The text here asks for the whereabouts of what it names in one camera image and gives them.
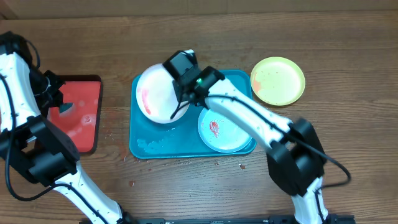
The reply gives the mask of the white plate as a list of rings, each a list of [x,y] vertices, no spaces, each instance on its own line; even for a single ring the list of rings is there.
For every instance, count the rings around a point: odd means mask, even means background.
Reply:
[[[161,63],[147,68],[139,77],[136,101],[139,109],[149,120],[159,124],[172,123],[188,110],[187,105],[173,119],[170,118],[178,105],[173,80]]]

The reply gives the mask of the yellow-green plate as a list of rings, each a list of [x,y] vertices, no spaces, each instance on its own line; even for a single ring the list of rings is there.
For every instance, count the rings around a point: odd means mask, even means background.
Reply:
[[[301,68],[283,57],[268,57],[258,62],[252,69],[250,81],[255,95],[273,106],[295,103],[306,85]]]

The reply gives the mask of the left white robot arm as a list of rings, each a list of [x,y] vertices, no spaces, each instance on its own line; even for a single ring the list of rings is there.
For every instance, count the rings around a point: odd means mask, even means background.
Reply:
[[[134,223],[83,170],[72,139],[47,119],[49,108],[65,111],[71,104],[63,102],[63,80],[50,70],[42,73],[31,48],[18,34],[1,34],[1,157],[9,193],[30,202],[55,190],[88,223]]]

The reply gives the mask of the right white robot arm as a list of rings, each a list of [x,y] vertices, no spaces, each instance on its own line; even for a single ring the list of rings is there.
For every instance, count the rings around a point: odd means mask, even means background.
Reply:
[[[178,106],[189,103],[218,113],[265,149],[274,183],[292,197],[297,223],[326,223],[322,196],[324,150],[312,124],[291,121],[241,93],[219,70],[200,69],[194,51],[179,50],[163,64],[173,78]]]

